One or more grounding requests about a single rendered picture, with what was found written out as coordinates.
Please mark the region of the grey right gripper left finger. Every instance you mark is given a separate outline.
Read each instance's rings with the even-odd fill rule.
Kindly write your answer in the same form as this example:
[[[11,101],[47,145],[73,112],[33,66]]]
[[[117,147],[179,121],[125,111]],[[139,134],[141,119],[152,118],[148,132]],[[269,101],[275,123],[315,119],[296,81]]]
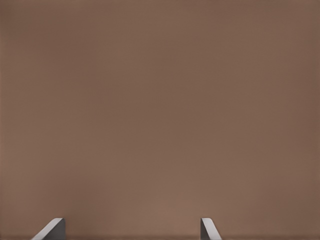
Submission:
[[[66,240],[66,220],[64,218],[52,219],[30,240]]]

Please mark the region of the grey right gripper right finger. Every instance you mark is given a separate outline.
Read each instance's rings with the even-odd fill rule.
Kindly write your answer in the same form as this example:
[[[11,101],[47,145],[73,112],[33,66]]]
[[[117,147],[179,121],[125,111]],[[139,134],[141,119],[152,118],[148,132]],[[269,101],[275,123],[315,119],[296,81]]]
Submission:
[[[222,240],[211,218],[203,217],[200,219],[200,240]]]

